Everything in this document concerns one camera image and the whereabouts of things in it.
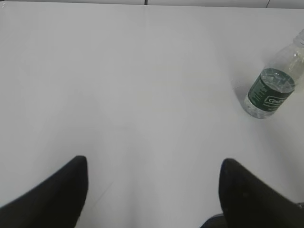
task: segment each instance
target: plastic bottle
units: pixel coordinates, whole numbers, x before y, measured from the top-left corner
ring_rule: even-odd
[[[244,109],[255,118],[271,116],[295,90],[303,75],[304,30],[265,66],[244,100]]]

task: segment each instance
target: white wall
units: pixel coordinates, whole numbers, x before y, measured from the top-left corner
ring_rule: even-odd
[[[131,4],[131,5],[144,4],[144,0],[9,0],[9,1],[83,2],[83,3]]]
[[[148,5],[266,7],[268,0],[148,0]]]
[[[268,8],[304,9],[304,0],[270,0]]]

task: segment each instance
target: table surface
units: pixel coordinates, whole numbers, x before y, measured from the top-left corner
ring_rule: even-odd
[[[78,227],[197,228],[235,158],[304,201],[304,99],[271,118],[239,102],[303,28],[300,9],[4,2],[0,204],[88,158]]]

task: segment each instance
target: water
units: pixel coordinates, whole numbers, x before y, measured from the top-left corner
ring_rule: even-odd
[[[276,69],[264,69],[261,73],[261,80],[268,87],[280,93],[292,93],[295,89],[293,79],[282,71]],[[248,94],[244,100],[244,109],[251,116],[265,119],[276,111],[264,111],[255,107],[249,100]]]

